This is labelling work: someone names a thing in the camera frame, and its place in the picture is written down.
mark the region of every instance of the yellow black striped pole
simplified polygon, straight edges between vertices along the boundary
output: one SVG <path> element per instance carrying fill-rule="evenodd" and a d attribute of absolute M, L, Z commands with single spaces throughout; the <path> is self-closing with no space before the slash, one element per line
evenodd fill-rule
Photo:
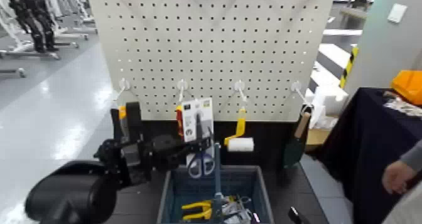
<path fill-rule="evenodd" d="M 347 67 L 343 71 L 342 77 L 340 78 L 340 85 L 339 85 L 340 88 L 344 88 L 344 86 L 346 85 L 347 75 L 350 73 L 353 67 L 353 63 L 354 63 L 354 60 L 356 59 L 358 51 L 359 51 L 358 47 L 353 47 L 352 52 L 350 54 L 349 62 L 347 63 Z"/>

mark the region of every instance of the hook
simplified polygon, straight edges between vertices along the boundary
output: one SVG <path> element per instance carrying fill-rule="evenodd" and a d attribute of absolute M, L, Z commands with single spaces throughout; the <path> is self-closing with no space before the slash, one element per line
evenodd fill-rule
<path fill-rule="evenodd" d="M 301 98 L 302 98 L 302 100 L 303 100 L 303 103 L 305 103 L 306 104 L 306 107 L 304 107 L 303 109 L 302 109 L 302 111 L 300 112 L 300 114 L 301 115 L 303 115 L 304 113 L 305 113 L 305 110 L 307 109 L 307 108 L 310 108 L 311 109 L 311 114 L 312 114 L 312 112 L 313 112 L 313 105 L 311 104 L 311 103 L 309 103 L 307 100 L 306 100 L 306 98 L 305 98 L 305 96 L 303 96 L 302 95 L 302 93 L 300 92 L 300 89 L 302 88 L 302 84 L 299 82 L 299 81 L 295 81 L 295 82 L 293 82 L 292 84 L 291 84 L 291 91 L 292 92 L 296 92 Z"/>
<path fill-rule="evenodd" d="M 179 89 L 179 103 L 183 100 L 183 92 L 188 88 L 188 82 L 186 82 L 184 79 L 181 79 L 177 83 L 177 89 Z"/>
<path fill-rule="evenodd" d="M 125 78 L 122 78 L 119 81 L 119 86 L 120 86 L 120 92 L 117 94 L 114 101 L 117 101 L 119 99 L 119 97 L 123 93 L 123 91 L 131 89 L 131 84 Z"/>
<path fill-rule="evenodd" d="M 234 84 L 234 90 L 238 91 L 240 93 L 243 102 L 245 102 L 245 104 L 247 104 L 247 97 L 243 94 L 244 89 L 245 89 L 245 83 L 242 82 L 242 80 L 239 80 Z"/>

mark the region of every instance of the blue scissors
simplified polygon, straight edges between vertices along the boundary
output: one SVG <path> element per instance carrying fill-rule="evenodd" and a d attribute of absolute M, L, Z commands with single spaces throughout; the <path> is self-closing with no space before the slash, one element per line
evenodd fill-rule
<path fill-rule="evenodd" d="M 205 149 L 202 149 L 202 143 L 210 143 L 210 140 L 202 140 L 202 124 L 200 114 L 197 114 L 196 118 L 197 124 L 197 141 L 199 152 L 195 153 L 195 156 L 188 164 L 188 173 L 192 178 L 198 179 L 202 176 L 208 176 L 214 171 L 215 161 L 214 158 L 205 152 Z"/>

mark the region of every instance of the white pegboard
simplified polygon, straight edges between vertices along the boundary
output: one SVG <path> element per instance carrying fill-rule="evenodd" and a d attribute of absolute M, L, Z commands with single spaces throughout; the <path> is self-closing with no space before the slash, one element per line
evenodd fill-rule
<path fill-rule="evenodd" d="M 185 100 L 212 97 L 215 120 L 297 121 L 332 0 L 91 0 L 114 88 L 145 120 L 174 120 Z M 306 87 L 301 89 L 305 94 Z"/>

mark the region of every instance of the gray sleeve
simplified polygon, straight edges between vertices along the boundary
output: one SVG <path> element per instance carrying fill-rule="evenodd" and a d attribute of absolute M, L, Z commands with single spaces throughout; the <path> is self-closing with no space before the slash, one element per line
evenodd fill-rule
<path fill-rule="evenodd" d="M 400 157 L 400 160 L 409 167 L 413 168 L 416 172 L 422 170 L 422 140 L 409 150 L 406 154 Z"/>

